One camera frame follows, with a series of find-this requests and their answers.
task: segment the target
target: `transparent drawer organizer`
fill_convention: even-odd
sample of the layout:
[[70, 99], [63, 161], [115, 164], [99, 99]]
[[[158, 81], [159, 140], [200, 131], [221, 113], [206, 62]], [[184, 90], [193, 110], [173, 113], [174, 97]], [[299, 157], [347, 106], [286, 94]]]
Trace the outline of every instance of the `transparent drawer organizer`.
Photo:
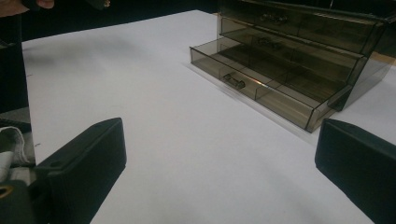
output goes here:
[[191, 63], [313, 132], [388, 72], [396, 32], [393, 11], [307, 2], [219, 1], [219, 38], [191, 48]]

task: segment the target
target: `drawer front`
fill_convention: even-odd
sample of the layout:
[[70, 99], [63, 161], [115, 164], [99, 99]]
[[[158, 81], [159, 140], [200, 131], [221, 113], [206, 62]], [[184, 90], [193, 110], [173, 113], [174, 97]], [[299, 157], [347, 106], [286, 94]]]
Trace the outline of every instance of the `drawer front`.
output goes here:
[[251, 24], [253, 24], [255, 21], [255, 10], [255, 4], [250, 4], [239, 0], [221, 0], [219, 5], [219, 13], [222, 17], [248, 22]]
[[255, 99], [256, 90], [260, 87], [257, 80], [246, 76], [231, 67], [223, 67], [219, 70], [220, 80], [232, 88], [242, 92], [250, 99]]
[[298, 36], [339, 49], [366, 54], [364, 46], [370, 41], [374, 28], [373, 21], [307, 14], [302, 18]]
[[302, 14], [281, 7], [257, 5], [255, 8], [255, 24], [273, 31], [288, 35], [297, 35]]
[[290, 63], [336, 83], [346, 83], [354, 69], [361, 69], [360, 66], [356, 66], [361, 59], [359, 54], [347, 54], [343, 50], [340, 52], [323, 48], [321, 45], [305, 44], [295, 38], [286, 38], [225, 18], [221, 20], [221, 27], [224, 32], [221, 35], [250, 47], [246, 49], [245, 58], [249, 58], [248, 63], [244, 62], [246, 66], [264, 74], [269, 68], [277, 67], [278, 69], [273, 69], [274, 71], [267, 75], [277, 80], [279, 79], [274, 75], [285, 74], [281, 71], [289, 69]]

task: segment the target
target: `smoked plastic drawer unit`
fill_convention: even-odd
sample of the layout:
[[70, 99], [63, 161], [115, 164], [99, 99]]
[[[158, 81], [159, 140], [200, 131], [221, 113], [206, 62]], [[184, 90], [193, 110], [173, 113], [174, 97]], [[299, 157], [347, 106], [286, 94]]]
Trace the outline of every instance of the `smoked plastic drawer unit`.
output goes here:
[[389, 0], [219, 0], [218, 39], [191, 63], [313, 132], [388, 72], [395, 21]]

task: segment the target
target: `white cloth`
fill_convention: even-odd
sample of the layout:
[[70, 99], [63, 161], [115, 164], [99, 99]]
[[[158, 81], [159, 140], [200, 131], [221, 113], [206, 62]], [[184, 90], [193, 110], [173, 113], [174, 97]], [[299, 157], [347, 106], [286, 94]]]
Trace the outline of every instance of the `white cloth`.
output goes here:
[[19, 129], [0, 128], [0, 181], [7, 178], [9, 167], [13, 161], [29, 162], [23, 148], [23, 135]]

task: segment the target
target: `white table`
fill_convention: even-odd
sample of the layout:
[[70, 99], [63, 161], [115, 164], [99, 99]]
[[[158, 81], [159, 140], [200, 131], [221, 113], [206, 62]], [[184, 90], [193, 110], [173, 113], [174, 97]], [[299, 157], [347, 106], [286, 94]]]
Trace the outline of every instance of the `white table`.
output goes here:
[[[295, 128], [190, 65], [217, 18], [190, 11], [23, 44], [37, 161], [123, 119], [127, 167], [92, 223], [371, 223]], [[395, 70], [334, 119], [396, 143]]]

